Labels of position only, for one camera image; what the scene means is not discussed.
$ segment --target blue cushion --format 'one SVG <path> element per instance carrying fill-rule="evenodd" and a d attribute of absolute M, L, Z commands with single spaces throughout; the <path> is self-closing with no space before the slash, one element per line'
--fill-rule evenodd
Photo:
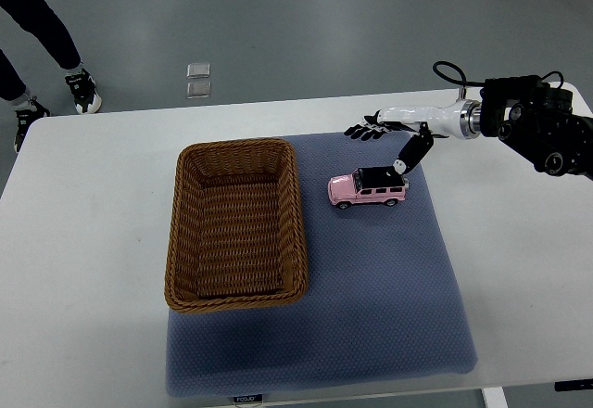
<path fill-rule="evenodd" d="M 330 177 L 390 165 L 408 138 L 285 138 L 298 161 L 309 291 L 277 308 L 170 311 L 171 396 L 237 396 L 473 369 L 472 336 L 421 167 L 407 175 L 406 200 L 393 208 L 339 210 L 327 197 Z"/>

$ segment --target sneaker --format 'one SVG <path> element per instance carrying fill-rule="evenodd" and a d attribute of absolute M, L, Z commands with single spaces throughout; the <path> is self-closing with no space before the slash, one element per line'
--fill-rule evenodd
<path fill-rule="evenodd" d="M 87 70 L 66 76 L 66 83 L 74 96 L 74 105 L 78 114 L 96 113 L 102 104 L 101 97 L 96 93 L 96 83 Z"/>
<path fill-rule="evenodd" d="M 19 129 L 17 130 L 17 135 L 15 136 L 15 151 L 17 153 L 20 152 L 20 147 L 25 140 L 25 136 L 27 135 L 31 124 L 38 119 L 51 116 L 51 113 L 47 110 L 47 108 L 40 105 L 36 99 L 37 97 L 32 97 L 29 100 L 30 106 L 28 108 L 18 109 L 16 111 L 17 118 L 19 119 Z"/>

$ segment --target brown woven basket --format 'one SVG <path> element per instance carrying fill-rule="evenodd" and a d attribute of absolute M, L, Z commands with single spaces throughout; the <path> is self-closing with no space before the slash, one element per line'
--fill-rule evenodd
<path fill-rule="evenodd" d="M 288 304 L 309 274 L 295 150 L 196 144 L 177 161 L 165 300 L 177 312 Z"/>

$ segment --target toy suv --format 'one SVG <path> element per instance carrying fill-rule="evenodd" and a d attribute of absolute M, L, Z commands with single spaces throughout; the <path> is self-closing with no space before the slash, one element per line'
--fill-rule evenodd
<path fill-rule="evenodd" d="M 381 203 L 393 207 L 406 199 L 408 187 L 408 179 L 393 167 L 371 167 L 330 179 L 327 193 L 330 202 L 342 210 L 353 204 Z"/>

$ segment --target robotic arm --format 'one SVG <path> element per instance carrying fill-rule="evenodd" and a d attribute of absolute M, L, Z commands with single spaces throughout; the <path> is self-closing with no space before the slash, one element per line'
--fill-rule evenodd
<path fill-rule="evenodd" d="M 461 80 L 442 74 L 449 66 Z M 467 82 L 463 71 L 449 62 L 436 62 L 440 77 L 461 87 L 458 100 L 449 107 L 383 108 L 348 128 L 353 139 L 378 139 L 392 131 L 415 133 L 394 162 L 396 172 L 412 170 L 433 146 L 435 137 L 474 139 L 479 134 L 497 137 L 529 160 L 538 172 L 552 176 L 584 174 L 593 179 L 593 118 L 573 114 L 573 94 L 561 89 L 557 71 L 544 76 L 487 79 Z M 543 81 L 559 74 L 561 85 L 551 88 Z M 482 102 L 465 98 L 467 86 L 481 86 Z"/>

